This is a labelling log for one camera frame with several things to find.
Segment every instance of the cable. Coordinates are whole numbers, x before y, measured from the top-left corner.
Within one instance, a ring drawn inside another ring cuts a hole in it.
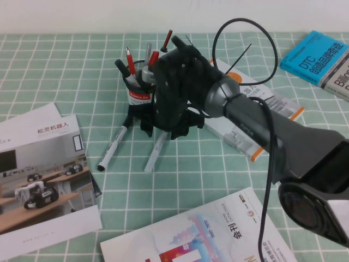
[[[251,100],[258,101],[260,104],[262,104],[262,110],[266,116],[266,121],[269,128],[270,133],[270,149],[269,149],[269,164],[268,164],[268,175],[267,175],[267,185],[266,185],[266,194],[264,195],[264,202],[263,202],[263,209],[262,209],[262,216],[261,216],[261,227],[260,227],[260,234],[258,237],[258,253],[260,255],[260,259],[262,262],[264,262],[264,257],[262,253],[262,242],[263,242],[263,236],[264,236],[264,228],[266,225],[266,218],[267,218],[267,209],[268,209],[268,203],[269,203],[269,196],[270,196],[270,189],[272,187],[272,178],[274,174],[274,159],[275,159],[275,148],[278,146],[278,141],[275,135],[275,128],[274,128],[274,122],[272,118],[272,112],[268,106],[268,104],[259,97],[250,97]]]
[[[194,107],[192,104],[187,104],[186,107],[193,108],[193,109],[197,110],[199,112],[200,116],[202,116],[203,118],[212,118],[209,115],[205,114],[201,109]]]
[[[227,72],[225,72],[225,74],[229,73],[231,69],[233,69],[233,67],[240,61],[240,59],[244,56],[244,54],[247,52],[247,50],[251,47],[252,44],[250,44],[243,52],[242,54],[239,56],[238,59],[235,60],[234,64],[232,64],[230,66],[230,68],[227,70]]]
[[[268,78],[266,78],[266,79],[264,79],[262,81],[256,82],[256,83],[241,83],[240,85],[241,86],[251,86],[251,85],[260,85],[260,84],[268,82],[271,78],[273,78],[273,76],[275,75],[276,70],[278,68],[278,52],[276,50],[276,46],[275,46],[274,41],[273,41],[272,37],[270,36],[270,34],[261,25],[259,25],[258,23],[254,22],[252,20],[246,19],[246,18],[235,18],[235,19],[229,20],[228,22],[226,22],[224,25],[222,25],[220,27],[220,29],[218,30],[218,32],[217,32],[217,34],[216,34],[216,36],[215,36],[215,38],[213,40],[213,46],[212,46],[213,66],[216,69],[218,69],[217,61],[216,61],[216,46],[217,46],[218,38],[219,38],[221,32],[224,30],[224,28],[227,27],[228,25],[230,25],[231,23],[234,23],[234,22],[250,23],[250,24],[254,25],[255,27],[257,27],[259,30],[261,30],[264,33],[264,35],[268,38],[268,40],[270,41],[270,43],[272,45],[272,48],[273,48],[273,51],[274,51],[274,56],[275,56],[274,69],[273,69],[271,75]]]

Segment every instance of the marker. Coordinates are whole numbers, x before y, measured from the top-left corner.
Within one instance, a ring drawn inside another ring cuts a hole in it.
[[[162,46],[162,48],[160,49],[161,52],[163,53],[167,53],[167,45],[170,41],[170,38],[171,38],[171,35],[172,35],[172,30],[169,30],[168,34],[167,34],[167,37],[165,39],[165,42],[164,42],[164,45]]]
[[[111,157],[114,155],[116,148],[120,144],[120,141],[122,140],[122,137],[126,133],[127,129],[130,127],[132,123],[133,118],[131,116],[127,116],[124,123],[122,124],[119,133],[116,135],[113,143],[108,148],[107,152],[105,153],[104,158],[102,161],[98,164],[97,170],[98,171],[104,171],[108,167],[108,163],[111,159]]]
[[[147,44],[147,50],[146,50],[146,59],[144,60],[144,65],[149,65],[149,59],[151,58],[151,52],[152,52],[152,43]]]
[[[144,172],[152,172],[153,168],[155,166],[155,162],[158,159],[158,156],[160,154],[160,151],[166,141],[168,132],[162,131],[159,138],[157,139],[157,142],[155,143],[153,152],[151,153],[151,156],[149,157],[148,163],[146,165],[146,168],[144,168]]]
[[[136,78],[135,63],[133,62],[132,55],[128,47],[126,47],[126,58],[127,58],[127,62],[129,63],[130,73]]]
[[[120,70],[121,74],[129,84],[134,85],[136,87],[141,87],[140,84],[138,84],[137,80],[133,77],[133,75],[131,75],[130,71],[128,71],[127,67],[120,59],[115,61],[115,65]]]
[[[159,52],[154,51],[152,53],[151,59],[149,60],[149,66],[151,66],[153,63],[155,63],[156,60],[159,58]]]

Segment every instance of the robotic arm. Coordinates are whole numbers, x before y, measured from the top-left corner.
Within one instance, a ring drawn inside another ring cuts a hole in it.
[[[210,117],[228,118],[269,152],[263,107],[240,94],[239,84],[212,67],[195,47],[177,37],[172,41],[177,48],[152,68],[157,82],[152,125],[175,132],[173,139],[179,131],[186,135],[189,126],[201,128],[204,115],[188,112],[190,101]],[[272,182],[281,182],[283,209],[301,227],[349,247],[349,140],[271,114],[277,139]]]

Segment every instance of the book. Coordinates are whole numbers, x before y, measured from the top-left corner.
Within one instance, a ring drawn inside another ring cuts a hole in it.
[[[251,187],[101,243],[105,262],[260,261],[262,205]],[[269,216],[263,262],[296,262]]]
[[[280,68],[349,101],[349,46],[340,41],[312,31]]]
[[[222,72],[226,72],[230,67],[219,59],[217,60],[217,66]],[[238,83],[256,82],[256,80],[245,75],[236,68],[231,69],[228,75],[237,80]],[[240,91],[247,97],[259,97],[264,99],[271,110],[286,116],[291,120],[296,120],[304,111],[303,106],[283,97],[266,85],[240,86]],[[242,154],[246,155],[252,162],[256,161],[264,151],[264,149],[254,142],[253,139],[247,136],[241,129],[225,117],[207,118],[205,119],[205,126],[224,142],[235,147]]]
[[[16,118],[0,125],[0,261],[102,227],[76,116]]]

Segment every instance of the white marker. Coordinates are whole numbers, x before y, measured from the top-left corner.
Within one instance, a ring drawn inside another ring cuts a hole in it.
[[[164,142],[166,140],[167,137],[167,132],[162,131],[159,138],[157,139],[157,142],[155,143],[153,152],[151,153],[151,156],[149,157],[148,163],[146,165],[146,168],[144,168],[144,172],[152,172],[153,168],[155,166],[155,162],[158,159],[158,156],[160,154],[160,151],[164,145]]]
[[[131,116],[126,117],[124,123],[122,124],[122,126],[120,128],[119,133],[116,135],[116,138],[114,139],[113,143],[108,148],[102,161],[98,164],[98,166],[97,166],[98,171],[102,172],[108,167],[108,163],[109,163],[110,159],[112,158],[112,156],[114,155],[116,148],[118,147],[120,141],[122,140],[122,137],[126,133],[129,126],[131,125],[132,119],[133,118]]]

